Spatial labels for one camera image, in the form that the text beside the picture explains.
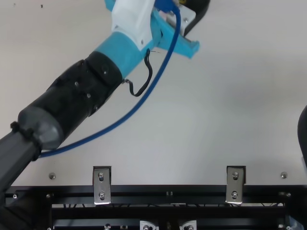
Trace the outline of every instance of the black aluminum frame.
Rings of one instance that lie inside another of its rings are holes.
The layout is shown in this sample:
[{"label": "black aluminum frame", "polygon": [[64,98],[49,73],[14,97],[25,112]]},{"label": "black aluminum frame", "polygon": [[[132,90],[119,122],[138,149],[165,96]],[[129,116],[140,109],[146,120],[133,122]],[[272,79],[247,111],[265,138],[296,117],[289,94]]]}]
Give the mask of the black aluminum frame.
[{"label": "black aluminum frame", "polygon": [[[5,195],[6,207],[0,211],[0,223],[1,219],[11,219],[9,222],[19,221],[19,225],[27,227],[24,229],[36,230],[104,229],[106,224],[112,229],[120,226],[139,229],[140,219],[158,222],[196,219],[199,230],[278,229],[278,225],[290,226],[291,216],[307,228],[307,186],[244,186],[243,203],[284,203],[281,207],[232,207],[225,203],[225,192],[225,185],[112,185],[111,205],[64,208],[52,205],[92,205],[93,187],[12,186]],[[186,205],[155,206],[175,203]]]}]

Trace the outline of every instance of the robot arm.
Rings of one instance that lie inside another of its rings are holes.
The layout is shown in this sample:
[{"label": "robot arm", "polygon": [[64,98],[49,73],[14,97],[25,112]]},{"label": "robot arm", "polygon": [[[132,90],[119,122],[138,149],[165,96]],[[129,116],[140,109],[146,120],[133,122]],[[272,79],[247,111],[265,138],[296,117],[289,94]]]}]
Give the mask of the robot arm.
[{"label": "robot arm", "polygon": [[[11,124],[12,132],[0,140],[0,193],[40,156],[41,150],[58,148],[85,118],[94,114],[148,49],[169,48],[174,29],[153,7],[165,12],[178,10],[173,1],[127,2],[106,0],[107,8],[113,10],[112,35],[23,109],[18,122]],[[198,49],[198,42],[180,36],[174,51],[191,58]]]}]

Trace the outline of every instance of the metal bracket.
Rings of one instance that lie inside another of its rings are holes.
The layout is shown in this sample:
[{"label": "metal bracket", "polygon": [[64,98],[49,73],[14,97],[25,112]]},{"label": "metal bracket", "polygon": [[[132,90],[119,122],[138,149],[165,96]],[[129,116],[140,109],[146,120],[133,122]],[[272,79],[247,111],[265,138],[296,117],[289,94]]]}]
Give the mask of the metal bracket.
[{"label": "metal bracket", "polygon": [[107,205],[111,203],[110,169],[93,169],[94,203]]},{"label": "metal bracket", "polygon": [[242,204],[243,185],[245,183],[245,169],[240,167],[227,168],[226,202]]},{"label": "metal bracket", "polygon": [[155,224],[145,221],[145,220],[140,220],[140,230],[159,230],[159,226],[156,226]]},{"label": "metal bracket", "polygon": [[197,230],[197,221],[191,220],[182,224],[180,230]]}]

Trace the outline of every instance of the black robot arm segment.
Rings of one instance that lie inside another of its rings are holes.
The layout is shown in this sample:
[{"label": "black robot arm segment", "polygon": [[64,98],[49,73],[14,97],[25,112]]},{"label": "black robot arm segment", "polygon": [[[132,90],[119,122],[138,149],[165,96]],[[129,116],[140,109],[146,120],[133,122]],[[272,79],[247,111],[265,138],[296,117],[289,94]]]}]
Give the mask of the black robot arm segment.
[{"label": "black robot arm segment", "polygon": [[59,147],[121,83],[118,67],[104,54],[93,52],[23,109],[12,132],[0,140],[0,195],[41,150]]},{"label": "black robot arm segment", "polygon": [[33,130],[43,150],[56,149],[121,84],[119,69],[93,52],[58,77],[49,89],[18,115],[21,129]]}]

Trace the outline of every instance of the wire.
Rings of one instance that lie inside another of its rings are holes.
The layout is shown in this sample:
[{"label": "wire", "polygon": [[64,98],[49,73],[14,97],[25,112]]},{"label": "wire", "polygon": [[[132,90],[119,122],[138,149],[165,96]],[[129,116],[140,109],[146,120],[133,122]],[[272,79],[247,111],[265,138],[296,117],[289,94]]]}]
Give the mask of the wire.
[{"label": "wire", "polygon": [[148,68],[148,78],[147,78],[147,81],[145,82],[145,84],[139,89],[139,91],[135,94],[134,91],[133,91],[133,83],[132,81],[128,80],[128,79],[125,79],[124,82],[127,82],[129,83],[129,90],[130,90],[130,94],[132,96],[135,96],[135,97],[139,97],[143,94],[143,92],[145,91],[145,89],[148,87],[149,83],[150,83],[150,80],[152,79],[152,76],[153,76],[153,68],[152,66],[150,65],[150,61],[149,61],[149,55],[150,55],[150,49],[147,49],[146,51],[146,56],[144,58],[144,62],[145,62],[145,65],[147,66]]},{"label": "wire", "polygon": [[74,149],[78,146],[81,146],[87,142],[90,142],[108,132],[110,132],[111,130],[113,130],[114,128],[120,126],[122,123],[124,123],[125,121],[127,121],[136,111],[138,111],[138,109],[143,105],[143,103],[146,101],[146,99],[149,97],[149,95],[151,94],[151,92],[154,90],[155,86],[157,85],[158,81],[160,80],[173,52],[174,52],[174,49],[175,49],[175,45],[176,45],[176,42],[178,40],[178,37],[179,37],[179,33],[180,33],[180,28],[181,28],[181,16],[180,16],[180,10],[177,6],[174,5],[174,9],[173,9],[173,13],[176,15],[176,20],[177,20],[177,23],[176,23],[176,28],[175,28],[175,33],[174,33],[174,36],[173,36],[173,39],[172,39],[172,42],[171,42],[171,45],[169,47],[169,50],[165,56],[165,59],[156,75],[156,77],[154,78],[153,82],[151,83],[151,85],[149,86],[148,90],[144,93],[144,96],[139,100],[139,102],[137,102],[137,104],[126,114],[124,115],[121,119],[119,119],[117,122],[111,124],[110,126],[84,138],[84,139],[81,139],[77,142],[74,142],[70,145],[67,145],[67,146],[64,146],[62,148],[59,148],[59,149],[55,149],[55,150],[52,150],[52,151],[47,151],[47,152],[44,152],[41,154],[40,157],[49,157],[49,156],[54,156],[54,155],[57,155],[57,154],[60,154],[60,153],[63,153],[63,152],[66,152],[66,151],[69,151],[71,149]]}]

